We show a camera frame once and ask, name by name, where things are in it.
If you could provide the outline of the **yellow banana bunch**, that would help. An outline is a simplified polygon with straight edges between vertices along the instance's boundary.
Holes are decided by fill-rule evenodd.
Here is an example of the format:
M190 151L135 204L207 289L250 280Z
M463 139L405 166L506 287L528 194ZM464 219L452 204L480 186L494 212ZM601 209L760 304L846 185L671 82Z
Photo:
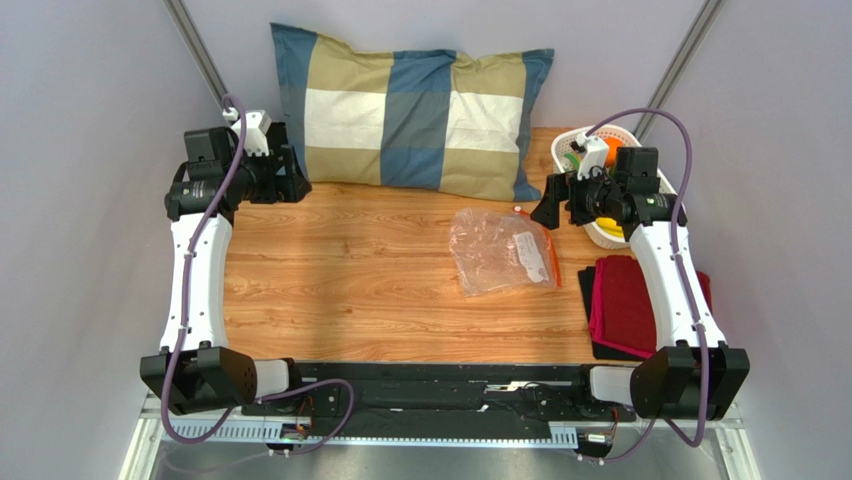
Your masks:
M598 218L596 220L596 225L602 231L606 232L608 235L611 235L613 237L617 237L617 238L620 238L620 239L624 238L624 233L623 233L622 227L615 220L613 220L611 218L604 218L604 217Z

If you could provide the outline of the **clear orange zip bag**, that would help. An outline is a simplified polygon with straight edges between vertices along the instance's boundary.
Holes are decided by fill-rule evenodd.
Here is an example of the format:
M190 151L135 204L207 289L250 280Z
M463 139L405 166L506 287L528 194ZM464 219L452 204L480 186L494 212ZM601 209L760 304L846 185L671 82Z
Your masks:
M525 286L562 286L549 231L519 206L510 212L459 210L450 222L449 251L467 296Z

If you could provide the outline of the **red dragon fruit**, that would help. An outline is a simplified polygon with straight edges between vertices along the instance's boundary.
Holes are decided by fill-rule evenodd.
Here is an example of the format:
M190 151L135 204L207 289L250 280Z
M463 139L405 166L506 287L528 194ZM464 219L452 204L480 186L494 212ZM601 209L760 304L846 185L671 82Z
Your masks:
M579 169L582 159L576 153L566 152L564 157L569 162L571 171Z

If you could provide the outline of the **orange fruit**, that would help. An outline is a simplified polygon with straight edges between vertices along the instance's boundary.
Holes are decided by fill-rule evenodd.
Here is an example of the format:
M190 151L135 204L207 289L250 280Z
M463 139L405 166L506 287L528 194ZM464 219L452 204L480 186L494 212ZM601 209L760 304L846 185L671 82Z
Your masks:
M611 168L617 161L618 149L623 147L625 143L617 137L606 137L604 142L608 146L608 153L605 159L605 166Z

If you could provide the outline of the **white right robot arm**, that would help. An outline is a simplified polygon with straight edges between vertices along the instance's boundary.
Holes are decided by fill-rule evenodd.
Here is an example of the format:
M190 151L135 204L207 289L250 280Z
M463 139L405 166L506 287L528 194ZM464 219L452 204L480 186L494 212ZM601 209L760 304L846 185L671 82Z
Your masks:
M549 230L559 227L561 211L577 226L613 219L641 268L656 351L633 368L586 366L589 397L645 419L716 421L733 403L750 361L717 327L692 264L682 203L660 184L657 149L620 147L613 174L598 166L589 176L549 174L531 218Z

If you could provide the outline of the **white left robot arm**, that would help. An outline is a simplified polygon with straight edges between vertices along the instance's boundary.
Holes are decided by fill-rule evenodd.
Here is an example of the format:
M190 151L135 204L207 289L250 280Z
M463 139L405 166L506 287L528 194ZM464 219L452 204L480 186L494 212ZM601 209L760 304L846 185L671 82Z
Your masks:
M238 127L188 131L187 159L165 195L175 253L167 326L158 353L140 361L142 381L175 415L246 407L286 391L290 359L255 360L228 346L225 262L235 213L243 202L296 203L312 187L283 122L264 123L258 147L234 165Z

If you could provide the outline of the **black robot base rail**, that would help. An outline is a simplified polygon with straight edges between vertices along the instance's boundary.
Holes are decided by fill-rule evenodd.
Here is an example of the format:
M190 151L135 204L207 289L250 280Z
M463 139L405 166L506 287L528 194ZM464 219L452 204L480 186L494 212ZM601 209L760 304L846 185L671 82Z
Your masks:
M343 379L294 399L242 409L247 416L309 420L325 435L345 412L339 438L545 440L552 422L632 422L628 408L594 401L577 365L302 361L295 384Z

